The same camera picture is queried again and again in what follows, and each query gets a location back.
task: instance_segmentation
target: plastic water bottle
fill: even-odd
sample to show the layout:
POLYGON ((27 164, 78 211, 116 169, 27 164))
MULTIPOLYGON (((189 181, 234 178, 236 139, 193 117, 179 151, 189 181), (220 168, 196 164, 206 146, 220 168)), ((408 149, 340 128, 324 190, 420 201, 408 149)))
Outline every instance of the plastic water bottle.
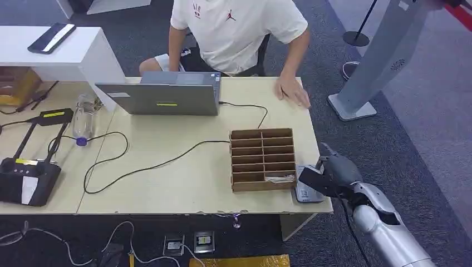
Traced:
POLYGON ((86 146, 87 139, 92 137, 94 125, 95 97, 82 94, 78 96, 77 107, 73 119, 73 136, 77 138, 77 146, 86 146))

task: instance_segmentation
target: bottle cap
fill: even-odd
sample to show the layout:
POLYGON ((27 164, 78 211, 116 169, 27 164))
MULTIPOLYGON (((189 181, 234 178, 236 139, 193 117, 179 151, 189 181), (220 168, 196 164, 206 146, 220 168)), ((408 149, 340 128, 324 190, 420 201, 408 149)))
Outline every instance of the bottle cap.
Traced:
POLYGON ((87 145, 87 138, 79 137, 77 138, 76 142, 77 146, 86 146, 87 145))

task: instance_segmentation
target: desk leg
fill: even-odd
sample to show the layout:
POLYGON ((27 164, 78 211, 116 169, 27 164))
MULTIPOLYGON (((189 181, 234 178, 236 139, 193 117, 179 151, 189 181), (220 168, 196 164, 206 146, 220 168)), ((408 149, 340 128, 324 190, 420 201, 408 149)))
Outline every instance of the desk leg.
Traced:
POLYGON ((317 213, 313 214, 280 214, 282 241, 287 241, 298 230, 305 226, 317 213))

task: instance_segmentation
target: smartphone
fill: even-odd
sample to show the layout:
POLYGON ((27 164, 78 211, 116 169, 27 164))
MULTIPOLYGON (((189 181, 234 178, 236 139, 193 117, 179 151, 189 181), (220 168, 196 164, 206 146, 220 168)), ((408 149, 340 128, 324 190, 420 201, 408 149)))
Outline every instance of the smartphone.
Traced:
POLYGON ((324 201, 325 197, 322 193, 298 180, 305 167, 316 171, 315 165, 297 165, 297 186, 295 187, 297 201, 301 203, 317 203, 324 201))
POLYGON ((55 23, 28 47, 28 51, 39 54, 50 54, 76 28, 74 24, 55 23))

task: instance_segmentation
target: robotic arm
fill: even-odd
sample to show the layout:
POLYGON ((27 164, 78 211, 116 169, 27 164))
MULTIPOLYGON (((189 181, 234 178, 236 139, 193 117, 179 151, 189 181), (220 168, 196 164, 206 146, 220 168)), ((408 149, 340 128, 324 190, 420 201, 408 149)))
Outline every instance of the robotic arm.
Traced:
POLYGON ((369 237, 388 266, 435 267, 383 192, 363 182, 351 160, 323 145, 330 155, 320 157, 314 170, 305 168, 299 180, 326 196, 346 199, 355 225, 369 237))

